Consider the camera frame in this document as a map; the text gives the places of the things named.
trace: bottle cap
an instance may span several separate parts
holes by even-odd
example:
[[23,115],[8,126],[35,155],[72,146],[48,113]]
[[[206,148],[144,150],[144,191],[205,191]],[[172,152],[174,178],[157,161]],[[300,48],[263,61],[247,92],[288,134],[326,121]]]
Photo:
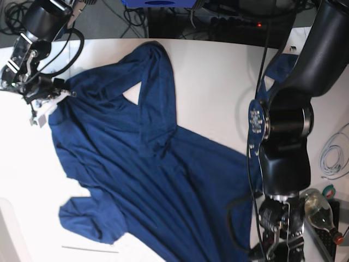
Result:
[[336,234],[333,238],[333,241],[336,243],[337,246],[342,244],[343,240],[344,240],[344,237],[341,233]]

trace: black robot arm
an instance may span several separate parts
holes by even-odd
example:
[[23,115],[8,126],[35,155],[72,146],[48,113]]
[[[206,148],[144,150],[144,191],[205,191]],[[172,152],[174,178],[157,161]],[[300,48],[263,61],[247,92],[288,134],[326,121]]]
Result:
[[[0,71],[0,91],[20,94],[30,105],[35,101],[37,111],[32,105],[31,124],[42,126],[46,123],[45,113],[51,108],[42,111],[43,104],[49,103],[53,108],[65,96],[75,95],[64,89],[64,80],[53,78],[65,72],[79,57],[85,40],[73,23],[87,3],[95,2],[96,0],[35,0],[28,8],[22,21],[27,32],[19,35],[10,59]],[[39,70],[40,61],[50,54],[51,42],[60,39],[63,34],[69,34],[68,40],[72,34],[80,39],[76,55],[61,70],[42,73],[50,62]]]
[[[262,246],[266,258],[260,252],[256,255],[256,246],[251,259],[303,259],[304,200],[299,192],[310,186],[306,143],[314,124],[311,98],[329,91],[345,69],[348,32],[349,2],[323,0],[288,77],[271,79],[274,82],[269,87],[262,83],[250,104],[250,154],[260,164],[266,196],[258,218],[265,229]],[[279,58],[277,54],[266,71]]]

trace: coiled cable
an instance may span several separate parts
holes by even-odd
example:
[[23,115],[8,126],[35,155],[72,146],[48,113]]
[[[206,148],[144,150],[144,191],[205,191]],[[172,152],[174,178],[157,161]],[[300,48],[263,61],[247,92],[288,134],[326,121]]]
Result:
[[[321,178],[323,179],[337,180],[349,174],[348,170],[347,172],[338,177],[332,177],[337,175],[339,172],[343,171],[349,163],[349,153],[346,154],[343,150],[343,147],[335,143],[335,140],[339,137],[344,138],[349,143],[349,135],[343,132],[348,126],[349,123],[344,125],[341,129],[339,129],[337,133],[332,135],[321,151],[319,158],[319,167],[321,171],[325,174],[324,176],[321,176]],[[328,165],[326,159],[330,153],[332,153],[333,155],[334,152],[337,153],[337,159],[333,165]]]
[[[23,17],[29,8],[29,4],[33,1],[25,1],[23,3],[10,2],[4,9],[4,22],[6,28],[0,28],[0,33],[6,35],[20,35],[25,33],[26,29],[22,23]],[[3,2],[0,2],[0,16],[2,13]]]

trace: blue garment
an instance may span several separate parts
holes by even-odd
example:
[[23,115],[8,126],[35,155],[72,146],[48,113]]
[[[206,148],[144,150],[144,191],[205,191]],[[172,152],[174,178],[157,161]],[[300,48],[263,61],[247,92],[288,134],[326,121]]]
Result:
[[[123,92],[142,82],[139,104]],[[61,207],[64,228],[102,243],[129,232],[166,261],[247,261],[225,226],[225,205],[249,192],[246,157],[176,122],[173,71],[156,42],[66,82],[77,97],[50,116],[69,178],[89,189]],[[260,174],[252,180],[260,183]],[[249,246],[251,202],[233,212]]]
[[[282,83],[288,77],[288,74],[292,71],[293,67],[296,65],[298,55],[282,53],[274,63],[268,65],[266,76],[275,80],[275,83]],[[258,99],[268,100],[270,97],[270,91],[272,87],[267,90],[264,78],[261,81],[260,90],[258,91]],[[257,157],[252,157],[252,161],[257,161]]]

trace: table surface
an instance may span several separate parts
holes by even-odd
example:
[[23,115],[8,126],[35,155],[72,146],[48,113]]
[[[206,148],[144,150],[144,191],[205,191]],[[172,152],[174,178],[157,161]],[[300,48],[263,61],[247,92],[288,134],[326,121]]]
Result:
[[[292,31],[286,47],[303,47],[309,28]],[[149,39],[88,40],[75,64],[62,75],[69,78],[86,69],[115,63]],[[208,41],[158,40],[171,59],[176,82],[177,122],[180,126],[220,144],[245,153],[249,102],[253,99],[263,48],[255,46],[212,43]],[[64,43],[54,43],[54,56]],[[63,67],[73,57],[78,41],[52,63],[46,72]],[[0,64],[5,64],[11,48],[0,49]],[[276,53],[268,50],[267,62]],[[320,151],[345,123],[349,122],[349,69],[323,97],[314,98],[314,130],[309,136],[308,153],[312,169],[312,187],[328,185],[318,168]],[[125,93],[137,103],[140,85]],[[58,161],[51,140],[51,131],[30,127],[30,110],[17,95],[1,93],[0,112],[0,198],[9,200],[18,220],[31,260],[23,261],[163,261],[154,252],[129,234],[112,246],[99,244],[68,232],[59,224],[58,209],[71,196],[88,192],[68,179]],[[349,201],[349,176],[333,182],[337,197]],[[340,230],[345,231],[345,224]],[[308,261],[322,261],[314,244],[305,234],[305,255]],[[251,244],[257,241],[252,223]],[[118,251],[118,254],[65,249],[62,246]],[[347,261],[345,247],[338,248],[336,262]]]

